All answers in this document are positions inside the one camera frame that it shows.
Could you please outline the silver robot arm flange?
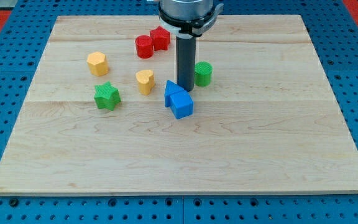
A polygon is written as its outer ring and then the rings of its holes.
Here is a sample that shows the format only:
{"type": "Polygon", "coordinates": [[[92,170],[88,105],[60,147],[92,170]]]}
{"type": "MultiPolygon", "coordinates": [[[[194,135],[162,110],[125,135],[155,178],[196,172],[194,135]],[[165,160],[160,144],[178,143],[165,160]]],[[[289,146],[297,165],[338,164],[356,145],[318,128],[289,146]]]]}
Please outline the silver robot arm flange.
{"type": "Polygon", "coordinates": [[[201,37],[214,26],[224,4],[213,0],[160,0],[160,25],[181,39],[201,37]]]}

